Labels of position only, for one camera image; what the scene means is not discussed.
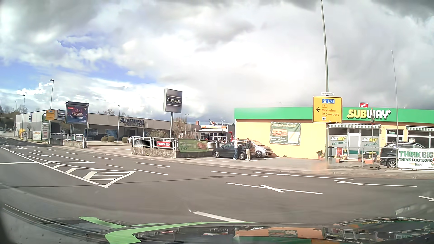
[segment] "parked car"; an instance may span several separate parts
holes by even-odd
[[[97,134],[92,139],[96,140],[96,141],[101,141],[101,138],[103,138],[104,136],[109,136],[109,135],[107,135],[107,134]]]
[[[239,141],[241,143],[241,151],[239,153],[238,158],[239,159],[246,159],[246,143],[243,141]],[[217,147],[213,149],[213,155],[216,158],[232,158],[235,153],[235,147],[233,146],[233,142],[228,142],[224,144],[223,146]],[[250,150],[250,158],[254,158],[256,155],[256,151],[254,149],[254,146],[252,145],[252,149]]]
[[[273,151],[271,150],[270,147],[265,146],[264,144],[260,143],[259,141],[251,140],[251,142],[252,142],[252,145],[255,147],[257,158],[268,157],[268,156],[273,154]]]
[[[400,148],[425,148],[419,143],[415,142],[388,142],[380,151],[380,164],[388,168],[396,168],[396,146]]]

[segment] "small red sign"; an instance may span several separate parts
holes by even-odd
[[[157,147],[169,148],[170,147],[170,142],[157,141]]]
[[[336,155],[342,156],[342,148],[336,148]]]

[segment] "dark jacket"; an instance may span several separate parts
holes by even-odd
[[[248,141],[246,142],[246,149],[250,149],[250,148],[252,148],[252,142]]]

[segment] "windshield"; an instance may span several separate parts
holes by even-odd
[[[434,0],[0,0],[0,14],[10,243],[434,234]]]

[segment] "admiral sign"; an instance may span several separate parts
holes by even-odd
[[[144,119],[129,119],[122,117],[119,123],[123,124],[124,126],[131,126],[131,127],[143,127],[145,120]]]

